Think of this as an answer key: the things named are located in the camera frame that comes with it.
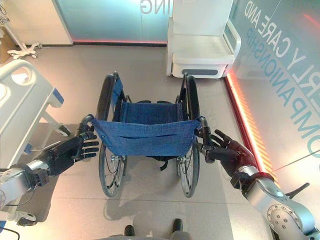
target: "glass panel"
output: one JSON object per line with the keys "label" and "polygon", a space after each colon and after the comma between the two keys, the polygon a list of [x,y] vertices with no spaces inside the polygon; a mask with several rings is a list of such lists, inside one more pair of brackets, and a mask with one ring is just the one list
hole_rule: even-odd
{"label": "glass panel", "polygon": [[75,42],[167,41],[173,0],[56,0]]}

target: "wheelchair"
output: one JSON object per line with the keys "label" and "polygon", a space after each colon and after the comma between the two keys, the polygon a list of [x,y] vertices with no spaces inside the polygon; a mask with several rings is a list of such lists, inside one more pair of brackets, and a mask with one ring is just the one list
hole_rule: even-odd
{"label": "wheelchair", "polygon": [[128,156],[146,156],[176,161],[184,195],[195,192],[200,170],[196,148],[200,109],[195,78],[185,74],[175,103],[149,100],[133,103],[124,94],[117,72],[107,75],[98,100],[96,117],[91,120],[102,145],[99,178],[103,192],[113,197],[126,174]]}

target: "orange light strip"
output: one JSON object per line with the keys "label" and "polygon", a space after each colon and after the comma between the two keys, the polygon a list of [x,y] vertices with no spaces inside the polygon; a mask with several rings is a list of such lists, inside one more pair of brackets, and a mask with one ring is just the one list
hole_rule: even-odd
{"label": "orange light strip", "polygon": [[308,14],[304,14],[304,17],[308,19],[311,23],[313,23],[316,27],[320,28],[320,23],[318,23],[314,18],[312,18]]}
{"label": "orange light strip", "polygon": [[253,150],[253,154],[257,159],[259,170],[269,173],[274,178],[275,184],[279,186],[277,176],[273,173],[272,162],[270,161],[254,117],[248,107],[245,95],[239,85],[239,82],[232,70],[227,74],[227,81],[231,87],[231,92],[233,93],[236,105],[239,109],[245,131],[248,135],[250,145]]}

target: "white armchair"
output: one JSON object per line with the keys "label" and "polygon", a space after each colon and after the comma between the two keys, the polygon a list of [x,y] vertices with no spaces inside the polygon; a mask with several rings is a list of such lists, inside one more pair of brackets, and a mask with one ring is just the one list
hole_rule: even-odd
{"label": "white armchair", "polygon": [[225,77],[241,46],[229,14],[233,0],[175,0],[168,23],[166,75]]}

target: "chair armrest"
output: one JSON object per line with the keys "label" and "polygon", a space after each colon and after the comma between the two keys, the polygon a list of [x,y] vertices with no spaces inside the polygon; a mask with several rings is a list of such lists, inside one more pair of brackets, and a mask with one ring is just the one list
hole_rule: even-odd
{"label": "chair armrest", "polygon": [[[234,58],[236,59],[238,56],[238,53],[240,51],[240,47],[241,47],[241,37],[239,35],[239,33],[237,32],[235,26],[233,25],[233,23],[231,22],[230,19],[228,19],[228,21],[226,22],[226,29],[224,31],[223,37],[226,41],[226,44],[228,45],[228,47],[230,48],[230,50],[233,52]],[[233,37],[234,40],[234,46],[231,45],[228,36],[226,34],[227,32],[227,28],[229,29],[231,36]]]}
{"label": "chair armrest", "polygon": [[166,45],[166,75],[171,75],[172,55],[173,55],[173,38],[174,38],[174,20],[169,16],[168,20],[168,39]]}

